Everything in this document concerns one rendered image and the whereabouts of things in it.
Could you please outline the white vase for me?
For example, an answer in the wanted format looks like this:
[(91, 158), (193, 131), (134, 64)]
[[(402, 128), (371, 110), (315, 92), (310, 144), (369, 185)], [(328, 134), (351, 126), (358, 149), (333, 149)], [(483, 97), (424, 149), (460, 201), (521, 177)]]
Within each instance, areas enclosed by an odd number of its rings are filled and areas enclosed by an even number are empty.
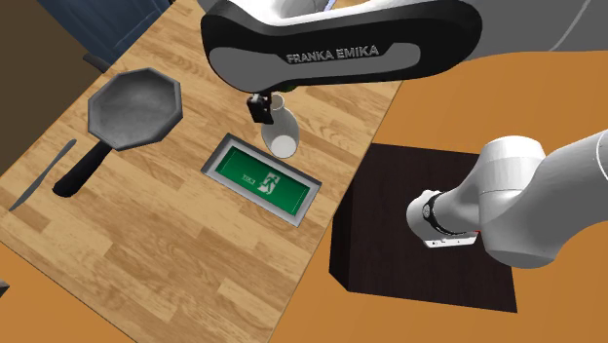
[(281, 159), (291, 157), (297, 150), (300, 130), (293, 113), (285, 107), (279, 94), (272, 94), (270, 113), (273, 124), (263, 124), (261, 136), (271, 153)]

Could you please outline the green exit sign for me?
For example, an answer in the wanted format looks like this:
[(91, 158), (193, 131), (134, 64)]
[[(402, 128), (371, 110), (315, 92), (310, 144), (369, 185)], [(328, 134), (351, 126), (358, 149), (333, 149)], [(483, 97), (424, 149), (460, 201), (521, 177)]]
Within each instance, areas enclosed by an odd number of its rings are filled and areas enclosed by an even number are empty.
[(278, 158), (226, 134), (202, 173), (297, 227), (322, 183)]

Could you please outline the grey octagonal frying pan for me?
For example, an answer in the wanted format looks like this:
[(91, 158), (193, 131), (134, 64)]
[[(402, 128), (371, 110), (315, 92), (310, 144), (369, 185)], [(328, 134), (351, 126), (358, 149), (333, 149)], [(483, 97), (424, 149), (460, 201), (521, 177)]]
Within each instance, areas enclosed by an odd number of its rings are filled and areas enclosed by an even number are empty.
[(112, 77), (88, 100), (88, 133), (98, 143), (53, 187), (75, 195), (113, 150), (160, 142), (183, 118), (180, 83), (146, 67)]

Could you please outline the blue cabinet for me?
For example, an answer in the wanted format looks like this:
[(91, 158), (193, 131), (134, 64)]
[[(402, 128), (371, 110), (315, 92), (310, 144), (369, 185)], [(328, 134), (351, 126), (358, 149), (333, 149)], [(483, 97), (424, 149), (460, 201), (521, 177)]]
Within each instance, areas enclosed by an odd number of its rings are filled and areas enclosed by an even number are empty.
[(89, 53), (113, 64), (174, 0), (37, 0)]

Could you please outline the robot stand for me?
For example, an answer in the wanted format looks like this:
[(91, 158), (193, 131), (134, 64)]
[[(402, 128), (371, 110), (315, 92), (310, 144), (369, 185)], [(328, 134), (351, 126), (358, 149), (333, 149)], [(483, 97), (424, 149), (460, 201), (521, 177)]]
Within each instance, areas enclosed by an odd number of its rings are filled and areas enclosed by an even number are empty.
[(450, 190), (471, 171), (472, 153), (373, 143), (332, 221), (329, 272), (350, 292), (514, 313), (510, 267), (476, 241), (429, 248), (406, 209), (424, 190)]

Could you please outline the wooden table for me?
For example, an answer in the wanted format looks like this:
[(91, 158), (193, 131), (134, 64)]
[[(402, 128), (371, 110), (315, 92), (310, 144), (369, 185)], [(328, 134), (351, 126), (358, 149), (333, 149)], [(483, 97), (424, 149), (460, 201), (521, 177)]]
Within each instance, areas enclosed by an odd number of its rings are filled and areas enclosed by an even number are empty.
[(56, 196), (56, 181), (95, 145), (80, 96), (0, 175), (0, 243), (136, 343), (267, 343), (399, 87), (285, 95), (301, 133), (288, 162), (322, 183), (295, 227), (202, 173), (228, 133), (264, 144), (246, 95), (207, 63), (202, 14), (196, 0), (175, 0), (112, 66), (152, 67), (180, 83), (183, 118), (162, 141), (110, 153), (75, 196)]

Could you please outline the grey knife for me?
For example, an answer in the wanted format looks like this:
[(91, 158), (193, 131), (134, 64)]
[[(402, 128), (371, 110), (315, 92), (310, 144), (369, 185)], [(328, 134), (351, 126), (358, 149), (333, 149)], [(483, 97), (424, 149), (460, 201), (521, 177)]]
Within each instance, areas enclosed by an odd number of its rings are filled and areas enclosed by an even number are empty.
[(65, 156), (69, 150), (76, 144), (77, 139), (72, 138), (59, 150), (56, 156), (52, 159), (52, 161), (47, 165), (47, 167), (32, 181), (32, 183), (22, 192), (22, 194), (15, 200), (15, 202), (9, 207), (9, 211), (13, 211), (17, 209), (21, 204), (23, 204), (41, 185), (42, 181), (45, 179), (47, 174), (51, 171), (51, 169), (61, 160), (63, 156)]

